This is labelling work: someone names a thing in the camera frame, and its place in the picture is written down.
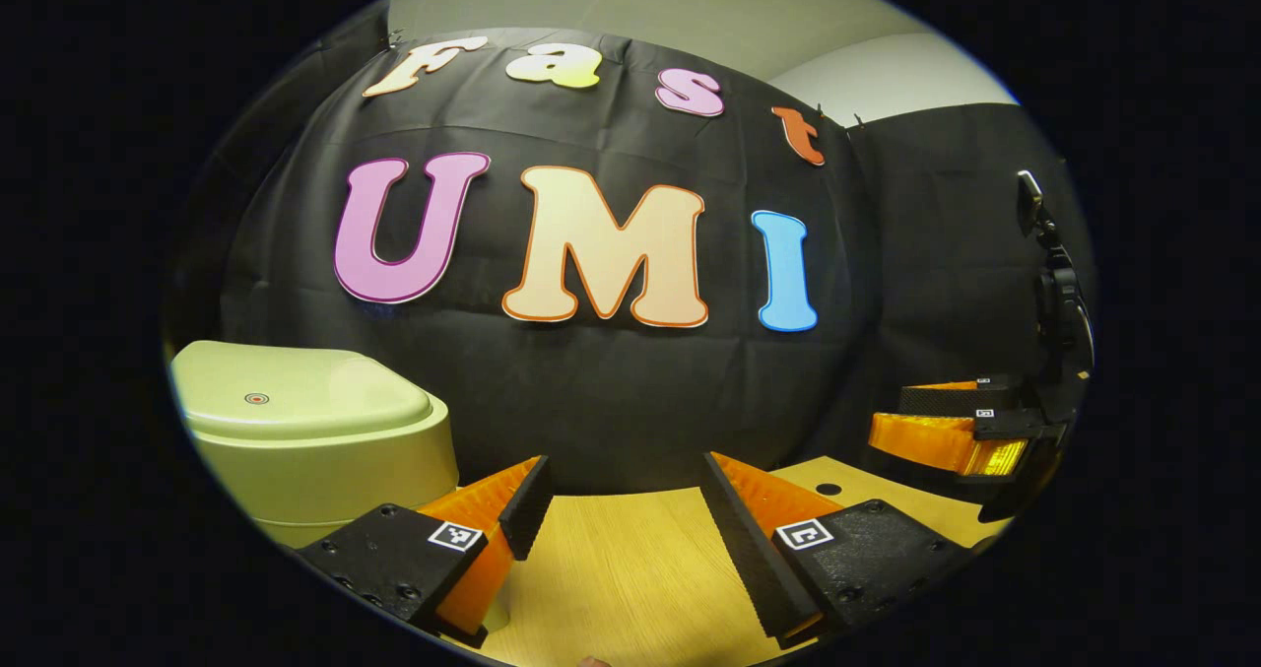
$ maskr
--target black fabric backdrop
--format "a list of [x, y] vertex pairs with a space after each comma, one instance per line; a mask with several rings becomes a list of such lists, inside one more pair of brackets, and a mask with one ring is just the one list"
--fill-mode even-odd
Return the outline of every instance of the black fabric backdrop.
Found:
[[[364, 98], [415, 44], [487, 35], [477, 52], [402, 92]], [[579, 43], [603, 54], [594, 88], [509, 79], [504, 66], [536, 43]], [[724, 115], [680, 113], [653, 96], [667, 67], [712, 74]], [[818, 129], [823, 168], [805, 163], [772, 107], [796, 107]], [[333, 243], [357, 164], [402, 156], [377, 228], [383, 260], [415, 246], [427, 202], [425, 160], [482, 151], [450, 265], [406, 304], [368, 304], [342, 290]], [[533, 197], [520, 182], [536, 164], [593, 174], [618, 222], [649, 187], [667, 183], [706, 203], [697, 271], [710, 318], [692, 330], [636, 322], [623, 308], [599, 320], [572, 262], [566, 289], [580, 309], [560, 324], [508, 318], [502, 295], [521, 281]], [[764, 245], [749, 222], [774, 209], [806, 222], [811, 303], [806, 333], [765, 329]], [[813, 107], [699, 57], [612, 35], [555, 29], [433, 34], [382, 53], [315, 111], [241, 222], [222, 295], [222, 338], [247, 344], [356, 349], [445, 401], [462, 482], [536, 453], [555, 463], [564, 493], [696, 484], [709, 450], [768, 467], [802, 441], [837, 388], [879, 299], [874, 206], [849, 139]]]

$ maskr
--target peach letter m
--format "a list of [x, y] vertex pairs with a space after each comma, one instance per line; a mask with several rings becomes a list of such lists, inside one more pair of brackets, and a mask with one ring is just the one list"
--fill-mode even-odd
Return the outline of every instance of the peach letter m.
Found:
[[696, 280], [696, 218], [705, 200], [685, 188], [657, 185], [618, 226], [591, 174], [571, 168], [530, 168], [521, 182], [535, 192], [521, 285], [503, 296], [518, 320], [557, 323], [578, 311], [565, 290], [572, 257], [595, 314], [608, 320], [622, 306], [636, 271], [643, 293], [630, 304], [636, 320], [652, 327], [699, 327], [709, 318]]

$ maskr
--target wooden surface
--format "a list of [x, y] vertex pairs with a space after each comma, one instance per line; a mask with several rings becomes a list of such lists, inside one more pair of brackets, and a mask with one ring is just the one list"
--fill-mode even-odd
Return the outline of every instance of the wooden surface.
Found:
[[[831, 499], [846, 507], [884, 499], [968, 547], [1008, 525], [981, 525], [980, 506], [830, 458], [773, 474], [812, 490], [836, 484]], [[508, 624], [475, 652], [520, 667], [575, 667], [586, 654], [613, 667], [745, 667], [783, 654], [763, 634], [699, 488], [555, 497], [501, 599]]]

